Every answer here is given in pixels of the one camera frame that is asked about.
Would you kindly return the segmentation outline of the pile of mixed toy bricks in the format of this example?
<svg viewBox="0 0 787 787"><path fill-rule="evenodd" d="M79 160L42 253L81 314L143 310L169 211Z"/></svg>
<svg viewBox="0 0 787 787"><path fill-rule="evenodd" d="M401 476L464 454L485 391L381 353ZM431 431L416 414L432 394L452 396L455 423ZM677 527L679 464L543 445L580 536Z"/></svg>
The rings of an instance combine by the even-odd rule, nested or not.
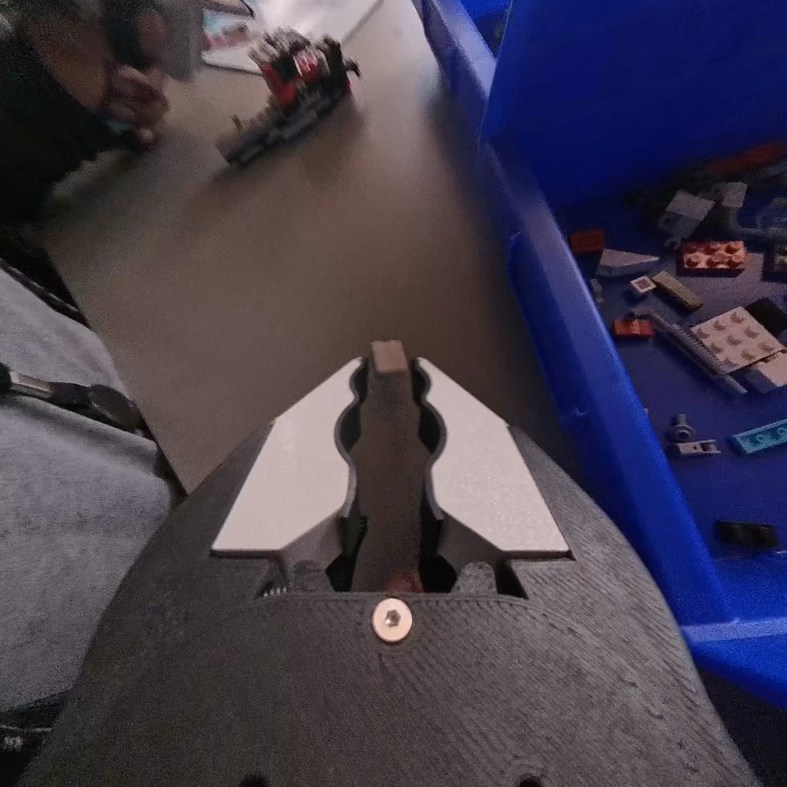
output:
<svg viewBox="0 0 787 787"><path fill-rule="evenodd" d="M785 142L557 215L709 549L785 556Z"/></svg>

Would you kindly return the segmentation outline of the person's left hand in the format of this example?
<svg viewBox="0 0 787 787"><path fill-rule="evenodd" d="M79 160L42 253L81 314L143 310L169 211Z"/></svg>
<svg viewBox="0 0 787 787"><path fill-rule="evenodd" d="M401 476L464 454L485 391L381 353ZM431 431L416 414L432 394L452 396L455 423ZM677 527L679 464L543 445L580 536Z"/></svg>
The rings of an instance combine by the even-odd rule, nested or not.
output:
<svg viewBox="0 0 787 787"><path fill-rule="evenodd" d="M160 142L169 110L167 82L158 66L140 71L113 64L106 71L98 114L130 150L147 150Z"/></svg>

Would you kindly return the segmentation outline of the small grey slope brick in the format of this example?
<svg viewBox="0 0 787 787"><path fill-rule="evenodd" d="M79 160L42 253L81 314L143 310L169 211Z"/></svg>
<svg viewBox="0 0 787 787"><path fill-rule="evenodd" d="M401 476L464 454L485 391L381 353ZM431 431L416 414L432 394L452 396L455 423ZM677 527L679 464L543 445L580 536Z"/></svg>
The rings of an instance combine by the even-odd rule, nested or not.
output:
<svg viewBox="0 0 787 787"><path fill-rule="evenodd" d="M380 376L403 375L409 371L409 361L400 340L374 340L371 359L375 373Z"/></svg>

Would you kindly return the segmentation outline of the grey black toy brick truck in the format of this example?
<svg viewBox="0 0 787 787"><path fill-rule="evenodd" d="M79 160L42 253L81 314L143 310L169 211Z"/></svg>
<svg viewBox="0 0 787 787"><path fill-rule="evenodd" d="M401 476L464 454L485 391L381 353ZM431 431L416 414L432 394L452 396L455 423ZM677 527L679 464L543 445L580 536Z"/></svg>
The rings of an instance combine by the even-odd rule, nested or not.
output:
<svg viewBox="0 0 787 787"><path fill-rule="evenodd" d="M262 35L249 50L268 88L268 101L216 141L227 165L239 168L315 127L352 93L359 64L330 36L310 38L291 27Z"/></svg>

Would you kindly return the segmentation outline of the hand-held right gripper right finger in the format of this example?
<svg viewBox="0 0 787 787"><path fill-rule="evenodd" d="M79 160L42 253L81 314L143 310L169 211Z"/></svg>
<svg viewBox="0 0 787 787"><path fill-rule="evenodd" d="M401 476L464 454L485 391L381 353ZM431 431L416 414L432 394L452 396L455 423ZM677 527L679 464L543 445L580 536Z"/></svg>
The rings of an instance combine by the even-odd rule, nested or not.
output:
<svg viewBox="0 0 787 787"><path fill-rule="evenodd" d="M508 423L433 362L412 364L430 453L425 500L445 561L551 560L571 555Z"/></svg>

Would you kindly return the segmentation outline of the person's grey sweater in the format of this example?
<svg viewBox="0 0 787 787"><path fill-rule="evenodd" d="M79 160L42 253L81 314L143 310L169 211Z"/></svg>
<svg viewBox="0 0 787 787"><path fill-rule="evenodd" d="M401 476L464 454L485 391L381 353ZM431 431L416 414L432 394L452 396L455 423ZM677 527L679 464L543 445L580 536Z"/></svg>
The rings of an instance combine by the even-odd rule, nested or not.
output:
<svg viewBox="0 0 787 787"><path fill-rule="evenodd" d="M2 712L70 689L98 619L178 497L151 439L2 396Z"/></svg>

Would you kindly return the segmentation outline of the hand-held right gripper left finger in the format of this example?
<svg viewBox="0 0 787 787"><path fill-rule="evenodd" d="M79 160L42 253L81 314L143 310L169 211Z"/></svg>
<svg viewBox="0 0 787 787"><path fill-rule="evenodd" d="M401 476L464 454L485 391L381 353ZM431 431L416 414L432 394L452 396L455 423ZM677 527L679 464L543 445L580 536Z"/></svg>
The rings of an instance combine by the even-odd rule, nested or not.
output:
<svg viewBox="0 0 787 787"><path fill-rule="evenodd" d="M366 371L366 359L349 360L271 422L213 556L333 563L345 551L357 472L341 428L361 403Z"/></svg>

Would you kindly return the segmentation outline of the brick instruction booklet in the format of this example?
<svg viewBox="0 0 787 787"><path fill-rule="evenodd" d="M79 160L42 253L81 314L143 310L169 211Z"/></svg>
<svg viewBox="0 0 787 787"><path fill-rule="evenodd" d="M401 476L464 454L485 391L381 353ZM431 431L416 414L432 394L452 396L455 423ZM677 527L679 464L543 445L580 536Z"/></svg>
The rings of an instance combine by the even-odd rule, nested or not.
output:
<svg viewBox="0 0 787 787"><path fill-rule="evenodd" d="M258 74L249 51L264 29L254 1L206 1L202 14L202 61L211 68Z"/></svg>

